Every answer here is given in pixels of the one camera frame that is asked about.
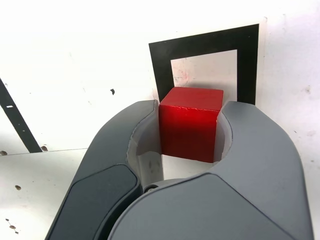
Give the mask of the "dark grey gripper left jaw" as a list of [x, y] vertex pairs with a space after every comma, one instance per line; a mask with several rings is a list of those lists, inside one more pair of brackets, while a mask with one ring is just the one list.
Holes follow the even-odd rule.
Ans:
[[164, 179], [159, 104], [121, 110], [95, 135], [47, 233], [48, 240], [106, 240], [147, 186]]

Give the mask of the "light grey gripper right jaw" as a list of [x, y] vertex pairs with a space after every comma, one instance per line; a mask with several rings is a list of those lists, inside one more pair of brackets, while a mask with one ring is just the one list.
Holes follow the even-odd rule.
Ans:
[[218, 115], [221, 160], [133, 202], [111, 240], [312, 240], [299, 153], [256, 106], [228, 102]]

